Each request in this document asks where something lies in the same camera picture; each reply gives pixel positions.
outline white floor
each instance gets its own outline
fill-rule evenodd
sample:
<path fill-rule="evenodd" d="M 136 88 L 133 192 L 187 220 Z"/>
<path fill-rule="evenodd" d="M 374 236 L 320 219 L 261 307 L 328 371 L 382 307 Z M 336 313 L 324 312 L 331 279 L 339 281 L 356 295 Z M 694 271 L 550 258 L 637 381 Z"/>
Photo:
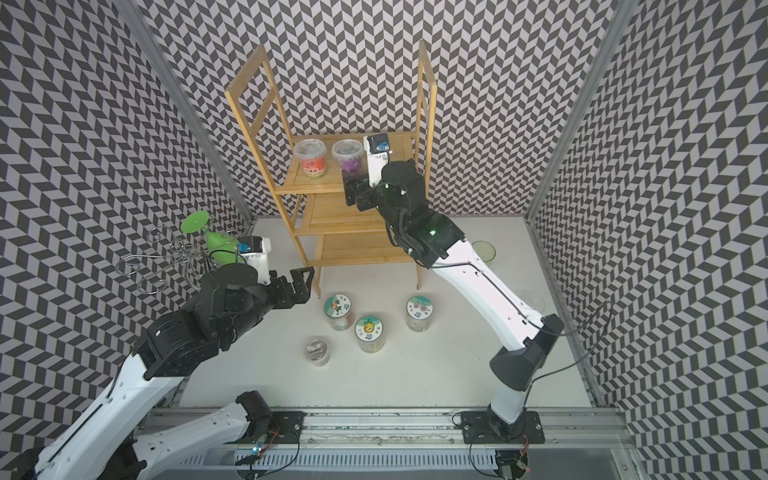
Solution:
<path fill-rule="evenodd" d="M 494 272 L 512 291 L 536 292 L 545 300 L 544 314 L 554 304 L 525 224 L 521 218 L 456 218 L 470 240 L 496 246 Z M 255 234 L 272 239 L 270 268 L 280 275 L 301 267 L 282 220 L 259 220 Z M 308 237 L 306 251 L 313 252 Z M 181 406 L 223 406 L 242 392 L 258 390 L 272 406 L 486 406 L 498 385 L 488 366 L 501 346 L 491 327 L 463 296 L 434 274 L 425 273 L 419 294 L 435 304 L 435 323 L 424 333 L 405 324 L 405 305 L 415 295 L 415 265 L 332 266 L 323 268 L 323 298 L 291 310 L 273 310 L 238 340 L 229 352 L 200 365 L 192 375 Z M 345 293 L 356 315 L 382 319 L 386 343 L 377 353 L 363 352 L 353 329 L 332 330 L 323 301 Z M 303 357 L 312 336 L 329 344 L 327 365 L 315 367 Z M 568 340 L 555 344 L 540 373 L 574 361 Z M 590 406 L 578 369 L 547 377 L 533 386 L 530 406 Z"/>

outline clear plastic cup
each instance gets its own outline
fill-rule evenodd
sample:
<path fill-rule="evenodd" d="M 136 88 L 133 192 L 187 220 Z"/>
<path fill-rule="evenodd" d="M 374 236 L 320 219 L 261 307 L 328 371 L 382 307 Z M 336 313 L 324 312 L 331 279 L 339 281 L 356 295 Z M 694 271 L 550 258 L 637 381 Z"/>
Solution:
<path fill-rule="evenodd" d="M 362 159 L 366 156 L 366 149 L 357 140 L 351 138 L 339 140 L 333 144 L 331 151 L 341 170 L 356 174 L 362 168 Z"/>
<path fill-rule="evenodd" d="M 316 138 L 307 138 L 293 147 L 293 157 L 301 162 L 304 174 L 320 178 L 326 174 L 326 145 Z"/>

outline black and white pattern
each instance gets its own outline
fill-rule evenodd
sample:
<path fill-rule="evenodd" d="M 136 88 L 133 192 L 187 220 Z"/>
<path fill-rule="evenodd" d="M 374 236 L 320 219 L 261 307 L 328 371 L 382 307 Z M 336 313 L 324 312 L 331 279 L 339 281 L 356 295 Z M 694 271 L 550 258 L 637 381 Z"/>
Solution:
<path fill-rule="evenodd" d="M 421 39 L 439 82 L 434 207 L 522 214 L 615 0 L 137 3 L 255 214 L 276 210 L 223 96 L 254 45 L 272 58 L 293 133 L 410 131 Z M 253 92 L 263 98 L 263 81 Z M 264 130 L 281 183 L 290 151 L 274 109 Z"/>
<path fill-rule="evenodd" d="M 654 478 L 768 478 L 766 17 L 642 2 L 535 219 Z"/>
<path fill-rule="evenodd" d="M 136 293 L 118 259 L 198 209 L 244 225 L 108 2 L 3 0 L 0 24 L 1 468 L 77 418 L 188 296 L 178 275 Z"/>

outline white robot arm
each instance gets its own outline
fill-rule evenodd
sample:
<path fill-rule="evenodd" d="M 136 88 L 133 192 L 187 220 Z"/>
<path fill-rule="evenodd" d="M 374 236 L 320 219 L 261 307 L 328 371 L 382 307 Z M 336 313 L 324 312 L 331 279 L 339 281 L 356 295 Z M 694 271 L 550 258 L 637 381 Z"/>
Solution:
<path fill-rule="evenodd" d="M 132 436 L 146 414 L 200 363 L 228 350 L 270 310 L 306 303 L 314 269 L 291 270 L 291 275 L 289 283 L 271 271 L 264 285 L 257 269 L 244 263 L 206 273 L 200 293 L 143 332 L 114 380 L 73 425 L 44 449 L 20 455 L 19 478 L 144 480 L 207 447 L 266 433 L 269 406 L 258 392 L 245 392 L 201 419 Z"/>
<path fill-rule="evenodd" d="M 480 260 L 464 233 L 429 208 L 424 177 L 413 160 L 389 161 L 386 134 L 369 135 L 363 142 L 374 161 L 369 161 L 367 174 L 344 174 L 347 204 L 376 208 L 392 245 L 448 280 L 491 325 L 503 347 L 490 362 L 500 385 L 489 406 L 489 427 L 501 439 L 515 437 L 533 375 L 563 322 L 556 315 L 543 317 L 521 301 Z"/>

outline wooden shelf frame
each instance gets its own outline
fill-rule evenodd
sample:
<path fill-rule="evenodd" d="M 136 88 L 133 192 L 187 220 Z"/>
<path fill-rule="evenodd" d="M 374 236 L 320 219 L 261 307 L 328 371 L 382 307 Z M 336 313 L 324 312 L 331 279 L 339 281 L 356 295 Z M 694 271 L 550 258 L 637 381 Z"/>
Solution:
<path fill-rule="evenodd" d="M 258 106 L 252 122 L 247 120 L 240 99 L 248 89 L 250 82 L 260 73 L 266 75 L 270 89 Z M 288 116 L 280 99 L 269 57 L 263 45 L 258 45 L 253 54 L 246 60 L 232 82 L 224 90 L 224 96 L 232 108 L 232 112 L 246 138 L 248 147 L 253 153 L 257 166 L 266 182 L 266 187 L 272 195 L 278 213 L 283 218 L 296 248 L 305 266 L 314 266 L 315 291 L 319 289 L 320 270 L 323 266 L 360 265 L 366 263 L 410 262 L 412 259 L 401 248 L 393 247 L 386 233 L 386 225 L 376 210 L 359 212 L 355 207 L 347 207 L 344 201 L 344 186 L 341 171 L 333 155 L 331 147 L 338 140 L 354 138 L 362 141 L 367 133 L 356 134 L 324 134 L 324 135 L 294 135 L 288 123 Z M 280 119 L 283 122 L 286 139 L 291 148 L 296 142 L 305 138 L 317 138 L 326 143 L 326 175 L 310 179 L 301 173 L 299 162 L 291 159 L 286 179 L 282 185 L 277 185 L 272 177 L 259 147 L 258 134 L 272 106 L 277 106 Z M 405 161 L 414 159 L 417 167 L 419 162 L 420 139 L 422 135 L 422 114 L 426 119 L 425 156 L 423 159 L 424 181 L 429 195 L 429 178 L 432 168 L 432 141 L 435 135 L 435 110 L 437 105 L 437 79 L 429 62 L 426 43 L 419 42 L 419 84 L 416 102 L 416 129 L 406 132 L 387 132 L 392 148 L 391 160 Z M 283 196 L 295 195 L 296 203 L 290 213 L 283 202 Z M 299 221 L 301 205 L 305 204 L 304 214 Z M 314 258 L 309 260 L 301 236 L 317 238 Z M 422 271 L 417 268 L 417 289 L 421 287 Z"/>

